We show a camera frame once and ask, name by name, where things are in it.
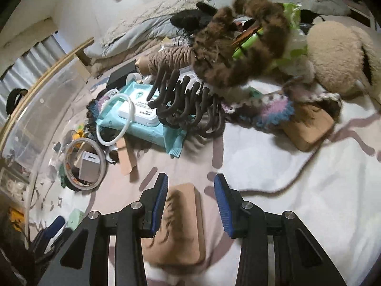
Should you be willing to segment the wooden carved character block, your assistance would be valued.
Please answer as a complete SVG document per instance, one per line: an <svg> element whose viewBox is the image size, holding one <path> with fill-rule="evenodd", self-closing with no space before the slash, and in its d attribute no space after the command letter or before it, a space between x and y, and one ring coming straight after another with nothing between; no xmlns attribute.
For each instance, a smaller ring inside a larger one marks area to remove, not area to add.
<svg viewBox="0 0 381 286"><path fill-rule="evenodd" d="M144 260L157 266L191 266L205 259L200 193L192 183L169 188L160 228L141 246Z"/></svg>

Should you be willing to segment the wooden flat stick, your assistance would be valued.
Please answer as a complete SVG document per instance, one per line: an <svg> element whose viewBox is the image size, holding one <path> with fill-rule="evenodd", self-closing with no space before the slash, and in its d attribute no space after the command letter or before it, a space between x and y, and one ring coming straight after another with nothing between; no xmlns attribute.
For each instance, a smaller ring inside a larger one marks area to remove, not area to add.
<svg viewBox="0 0 381 286"><path fill-rule="evenodd" d="M124 176L129 175L134 167L137 165L136 155L125 138L121 138L116 142L118 149L118 158L121 168L121 173Z"/></svg>

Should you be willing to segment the mint green round tape measure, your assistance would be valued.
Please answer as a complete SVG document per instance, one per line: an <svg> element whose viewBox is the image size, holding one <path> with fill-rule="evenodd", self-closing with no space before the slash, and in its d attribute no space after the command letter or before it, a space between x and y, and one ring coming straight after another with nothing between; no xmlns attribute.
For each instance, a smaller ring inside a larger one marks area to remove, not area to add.
<svg viewBox="0 0 381 286"><path fill-rule="evenodd" d="M74 209L68 216L68 220L66 222L66 226L75 231L78 225L84 219L85 213L80 209Z"/></svg>

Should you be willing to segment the white charger cube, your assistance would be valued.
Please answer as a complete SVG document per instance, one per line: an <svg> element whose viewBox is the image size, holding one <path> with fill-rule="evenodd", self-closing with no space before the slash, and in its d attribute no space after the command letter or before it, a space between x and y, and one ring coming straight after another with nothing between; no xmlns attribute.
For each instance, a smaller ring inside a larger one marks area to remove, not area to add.
<svg viewBox="0 0 381 286"><path fill-rule="evenodd" d="M84 152L81 155L79 180L85 185L95 183L100 176L100 157L92 152Z"/></svg>

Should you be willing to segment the yellow small toy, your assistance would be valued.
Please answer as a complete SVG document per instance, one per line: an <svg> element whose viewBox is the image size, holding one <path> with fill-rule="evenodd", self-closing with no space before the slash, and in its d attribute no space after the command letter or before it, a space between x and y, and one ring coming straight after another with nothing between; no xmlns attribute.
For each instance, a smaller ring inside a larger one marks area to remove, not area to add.
<svg viewBox="0 0 381 286"><path fill-rule="evenodd" d="M79 124L73 131L71 138L72 141L75 141L80 138L85 138L86 137L86 131L85 131L85 125Z"/></svg>

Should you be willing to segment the multicolour crochet piece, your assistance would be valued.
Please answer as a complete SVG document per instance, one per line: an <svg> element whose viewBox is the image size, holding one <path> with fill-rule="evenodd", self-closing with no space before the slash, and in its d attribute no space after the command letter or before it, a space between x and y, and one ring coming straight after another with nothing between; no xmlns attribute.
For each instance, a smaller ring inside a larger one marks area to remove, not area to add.
<svg viewBox="0 0 381 286"><path fill-rule="evenodd" d="M282 123L296 117L296 108L302 105L314 105L325 110L330 117L337 120L342 98L330 92L273 92L251 96L238 103L223 101L221 107L226 120L242 127L254 127L258 130L278 128Z"/></svg>

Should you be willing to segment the dark brown claw hair clip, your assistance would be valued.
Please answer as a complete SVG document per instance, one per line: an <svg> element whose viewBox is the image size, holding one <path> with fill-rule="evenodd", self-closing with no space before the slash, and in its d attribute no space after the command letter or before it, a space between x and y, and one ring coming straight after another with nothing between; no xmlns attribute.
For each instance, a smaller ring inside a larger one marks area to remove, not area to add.
<svg viewBox="0 0 381 286"><path fill-rule="evenodd" d="M225 130L222 98L191 78L180 79L179 70L161 65L147 97L148 106L156 110L161 124L180 128L203 138L218 138Z"/></svg>

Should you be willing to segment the clear plastic storage bin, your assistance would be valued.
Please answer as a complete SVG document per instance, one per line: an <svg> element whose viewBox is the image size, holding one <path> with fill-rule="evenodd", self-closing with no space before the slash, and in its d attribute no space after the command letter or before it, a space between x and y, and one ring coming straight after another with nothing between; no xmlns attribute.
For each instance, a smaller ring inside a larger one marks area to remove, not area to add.
<svg viewBox="0 0 381 286"><path fill-rule="evenodd" d="M85 122L92 95L78 57L65 59L29 91L1 134L1 202L23 214L21 232L33 239L57 216L89 211L93 195L61 186L65 149Z"/></svg>

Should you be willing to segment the green white snack bag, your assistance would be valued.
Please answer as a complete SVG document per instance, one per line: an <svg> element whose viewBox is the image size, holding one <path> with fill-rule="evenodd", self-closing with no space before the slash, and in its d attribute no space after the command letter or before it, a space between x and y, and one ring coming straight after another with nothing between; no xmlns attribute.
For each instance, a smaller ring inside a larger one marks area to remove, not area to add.
<svg viewBox="0 0 381 286"><path fill-rule="evenodd" d="M276 3L270 0L236 0L237 14L249 18L248 26L232 44L232 59L249 59L250 64L262 65L266 70L284 67L306 55L306 36L300 30L300 6L294 3Z"/></svg>

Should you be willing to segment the brown yarn spool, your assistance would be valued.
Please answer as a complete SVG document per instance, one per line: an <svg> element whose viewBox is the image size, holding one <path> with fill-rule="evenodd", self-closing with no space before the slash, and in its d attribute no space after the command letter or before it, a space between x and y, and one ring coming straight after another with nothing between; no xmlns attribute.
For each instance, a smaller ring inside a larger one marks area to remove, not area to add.
<svg viewBox="0 0 381 286"><path fill-rule="evenodd" d="M150 52L140 57L135 67L141 75L156 75L160 66L166 65L171 70L181 69L192 64L192 48L189 46L175 46L162 48L158 52Z"/></svg>

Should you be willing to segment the black cap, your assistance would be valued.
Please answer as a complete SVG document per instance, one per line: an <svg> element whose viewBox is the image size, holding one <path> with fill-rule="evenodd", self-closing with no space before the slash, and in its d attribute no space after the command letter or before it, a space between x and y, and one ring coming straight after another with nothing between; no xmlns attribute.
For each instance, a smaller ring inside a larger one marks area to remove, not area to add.
<svg viewBox="0 0 381 286"><path fill-rule="evenodd" d="M27 93L28 90L24 88L15 88L10 92L6 101L6 113L8 115L13 113L15 108L19 105L21 99L23 99Z"/></svg>

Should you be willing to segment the grey curtain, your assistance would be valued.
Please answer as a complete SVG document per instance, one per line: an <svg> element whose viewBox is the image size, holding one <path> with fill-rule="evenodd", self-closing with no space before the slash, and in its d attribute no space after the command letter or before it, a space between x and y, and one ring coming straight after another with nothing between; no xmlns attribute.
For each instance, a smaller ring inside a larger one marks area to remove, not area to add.
<svg viewBox="0 0 381 286"><path fill-rule="evenodd" d="M60 58L66 55L55 34L37 42L4 72L1 71L1 125L8 117L6 101L15 88L29 89Z"/></svg>

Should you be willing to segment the beige fluffy plush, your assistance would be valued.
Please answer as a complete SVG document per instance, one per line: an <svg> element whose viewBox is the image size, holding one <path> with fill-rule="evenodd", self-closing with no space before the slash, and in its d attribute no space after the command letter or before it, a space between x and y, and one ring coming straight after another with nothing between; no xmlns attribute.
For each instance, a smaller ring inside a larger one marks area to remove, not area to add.
<svg viewBox="0 0 381 286"><path fill-rule="evenodd" d="M322 21L308 31L307 53L327 91L350 96L363 90L380 101L380 49L365 30Z"/></svg>

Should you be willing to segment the grey quilted blanket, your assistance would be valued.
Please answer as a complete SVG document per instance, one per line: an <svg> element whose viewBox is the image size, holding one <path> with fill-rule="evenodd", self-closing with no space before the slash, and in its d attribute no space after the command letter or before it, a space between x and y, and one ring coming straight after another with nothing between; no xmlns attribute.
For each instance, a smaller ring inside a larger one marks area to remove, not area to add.
<svg viewBox="0 0 381 286"><path fill-rule="evenodd" d="M132 47L157 37L176 37L179 32L170 23L172 15L194 9L203 1L215 8L229 6L234 0L153 0L145 5L129 9L118 22L111 26L104 37L85 49L90 59L105 59L118 55ZM345 16L349 7L342 0L271 0L279 3L293 3L303 10L319 15Z"/></svg>

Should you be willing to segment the black fluffy item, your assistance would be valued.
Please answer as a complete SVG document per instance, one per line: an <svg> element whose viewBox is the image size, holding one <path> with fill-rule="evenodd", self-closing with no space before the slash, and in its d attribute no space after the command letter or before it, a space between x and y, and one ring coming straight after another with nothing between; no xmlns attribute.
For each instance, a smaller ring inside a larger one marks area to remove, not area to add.
<svg viewBox="0 0 381 286"><path fill-rule="evenodd" d="M183 10L174 14L170 22L176 28L194 34L204 29L212 20L218 10L204 2L197 2L196 9Z"/></svg>

